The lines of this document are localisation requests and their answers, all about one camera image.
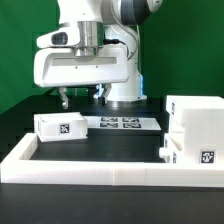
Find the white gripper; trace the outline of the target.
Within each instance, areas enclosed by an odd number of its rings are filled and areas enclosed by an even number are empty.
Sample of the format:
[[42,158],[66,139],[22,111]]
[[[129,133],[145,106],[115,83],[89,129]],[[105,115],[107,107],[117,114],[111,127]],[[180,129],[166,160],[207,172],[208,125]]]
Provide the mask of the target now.
[[66,87],[103,84],[100,100],[106,105],[110,83],[126,82],[128,77],[124,47],[106,45],[98,56],[84,57],[77,57],[71,48],[46,48],[39,50],[34,59],[34,82],[40,87],[60,87],[64,109],[69,108]]

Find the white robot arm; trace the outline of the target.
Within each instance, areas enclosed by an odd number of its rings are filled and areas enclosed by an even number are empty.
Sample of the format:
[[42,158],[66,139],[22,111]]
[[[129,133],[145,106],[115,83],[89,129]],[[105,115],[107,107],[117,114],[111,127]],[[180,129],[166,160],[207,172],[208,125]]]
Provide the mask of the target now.
[[68,106],[68,87],[93,86],[101,104],[145,101],[138,69],[138,26],[163,0],[57,0],[59,29],[40,36],[34,82],[59,90]]

